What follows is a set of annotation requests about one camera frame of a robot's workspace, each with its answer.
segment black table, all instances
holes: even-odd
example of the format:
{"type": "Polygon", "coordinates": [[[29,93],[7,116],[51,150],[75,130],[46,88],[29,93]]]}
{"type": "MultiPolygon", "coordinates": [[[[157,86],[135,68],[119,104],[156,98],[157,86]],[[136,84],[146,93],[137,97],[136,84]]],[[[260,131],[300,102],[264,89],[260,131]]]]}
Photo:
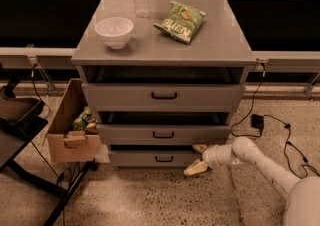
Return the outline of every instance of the black table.
{"type": "Polygon", "coordinates": [[[40,117],[35,118],[34,123],[32,124],[32,132],[30,132],[29,135],[30,138],[25,139],[21,139],[0,129],[0,172],[8,167],[24,181],[59,198],[59,203],[44,224],[49,226],[53,225],[57,220],[88,170],[96,170],[97,165],[93,161],[84,163],[67,189],[24,170],[14,161],[14,158],[32,141],[47,123],[48,122],[45,119],[40,117]]]}

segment gray tabletop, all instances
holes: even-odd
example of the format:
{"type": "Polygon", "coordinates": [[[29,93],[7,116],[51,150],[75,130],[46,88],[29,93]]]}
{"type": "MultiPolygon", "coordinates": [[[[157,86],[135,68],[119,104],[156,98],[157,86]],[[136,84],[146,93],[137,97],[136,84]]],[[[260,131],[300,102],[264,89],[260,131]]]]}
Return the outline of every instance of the gray tabletop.
{"type": "Polygon", "coordinates": [[[251,66],[252,51],[227,0],[174,0],[206,12],[190,45],[153,27],[169,16],[171,0],[150,0],[150,16],[136,18],[133,0],[101,0],[72,57],[75,65],[251,66]],[[96,23],[121,16],[133,21],[132,39],[122,49],[107,47],[95,33],[96,23]]]}

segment bottom drawer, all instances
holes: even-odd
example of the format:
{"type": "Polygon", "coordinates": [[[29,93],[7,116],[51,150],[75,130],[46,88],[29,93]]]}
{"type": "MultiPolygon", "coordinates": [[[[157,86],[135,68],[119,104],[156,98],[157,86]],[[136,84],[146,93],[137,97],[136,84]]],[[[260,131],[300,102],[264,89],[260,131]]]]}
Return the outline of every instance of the bottom drawer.
{"type": "Polygon", "coordinates": [[[118,167],[188,167],[200,154],[193,151],[111,152],[113,166],[118,167]]]}

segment cardboard box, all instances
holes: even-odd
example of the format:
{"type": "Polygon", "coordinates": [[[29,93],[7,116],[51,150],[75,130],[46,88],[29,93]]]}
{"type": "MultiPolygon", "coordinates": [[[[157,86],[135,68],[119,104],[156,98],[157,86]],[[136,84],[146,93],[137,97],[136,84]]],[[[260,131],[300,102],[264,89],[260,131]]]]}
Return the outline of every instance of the cardboard box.
{"type": "Polygon", "coordinates": [[[80,79],[71,79],[47,133],[52,162],[85,162],[95,158],[99,135],[70,132],[72,122],[87,105],[80,79]]]}

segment concrete floor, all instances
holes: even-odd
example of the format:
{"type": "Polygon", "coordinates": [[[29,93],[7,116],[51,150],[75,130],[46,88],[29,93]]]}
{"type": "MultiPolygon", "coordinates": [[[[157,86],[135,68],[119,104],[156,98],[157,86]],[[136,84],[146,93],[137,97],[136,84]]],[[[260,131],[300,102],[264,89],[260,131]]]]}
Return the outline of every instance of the concrete floor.
{"type": "MultiPolygon", "coordinates": [[[[269,114],[290,123],[290,141],[297,145],[320,170],[320,98],[310,102],[304,96],[257,96],[253,113],[269,114]]],[[[53,110],[52,120],[61,100],[61,93],[43,98],[53,110]]],[[[251,106],[250,95],[244,97],[232,121],[238,122],[251,106]]],[[[46,127],[34,144],[53,168],[62,172],[72,163],[52,163],[45,139],[46,127]]],[[[238,134],[257,133],[249,118],[235,128],[238,134]]],[[[288,167],[283,150],[288,131],[270,117],[265,119],[263,136],[257,146],[274,161],[288,167]]],[[[228,143],[234,137],[229,136],[228,143]]],[[[303,175],[303,162],[294,150],[288,150],[292,167],[303,175]]],[[[16,158],[28,171],[52,182],[55,175],[32,145],[16,158]]],[[[58,200],[21,182],[10,170],[0,174],[1,225],[43,225],[58,200]]],[[[64,216],[55,225],[230,225],[280,226],[285,201],[251,166],[217,167],[196,177],[186,178],[183,169],[116,169],[108,163],[90,171],[65,207],[64,216]]]]}

